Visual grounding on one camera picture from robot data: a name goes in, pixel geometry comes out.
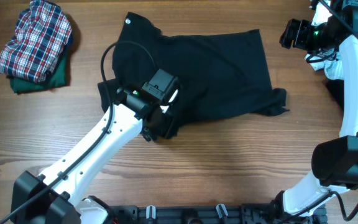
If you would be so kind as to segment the black t-shirt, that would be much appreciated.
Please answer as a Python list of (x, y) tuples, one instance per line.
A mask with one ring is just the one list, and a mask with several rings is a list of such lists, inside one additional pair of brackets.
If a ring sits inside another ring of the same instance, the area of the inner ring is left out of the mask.
[[(112, 53), (112, 87), (140, 85), (158, 69), (179, 79), (168, 113), (178, 130), (190, 123), (247, 113), (278, 116), (286, 112), (287, 93), (270, 81), (258, 30), (221, 35), (166, 36), (150, 20), (129, 12)], [(108, 99), (98, 84), (101, 107)]]

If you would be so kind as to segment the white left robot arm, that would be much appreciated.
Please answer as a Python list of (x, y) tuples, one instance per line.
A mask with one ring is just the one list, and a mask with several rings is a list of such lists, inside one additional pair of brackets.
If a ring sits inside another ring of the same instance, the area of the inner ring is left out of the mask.
[(6, 223), (112, 223), (109, 205), (84, 192), (116, 153), (165, 118), (178, 93), (177, 78), (155, 75), (140, 85), (112, 87), (102, 82), (108, 109), (97, 125), (59, 161), (39, 175), (21, 174), (14, 183)]

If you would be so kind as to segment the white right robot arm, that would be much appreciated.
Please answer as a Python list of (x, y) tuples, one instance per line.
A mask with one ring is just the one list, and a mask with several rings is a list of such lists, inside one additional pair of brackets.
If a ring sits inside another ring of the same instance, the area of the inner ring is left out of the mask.
[[(313, 20), (290, 20), (280, 44), (305, 50), (315, 70), (343, 82), (343, 121), (337, 139), (315, 147), (311, 171), (272, 202), (283, 222), (310, 217), (330, 199), (358, 189), (358, 1), (311, 1), (310, 8)], [(358, 203), (343, 219), (357, 213)]]

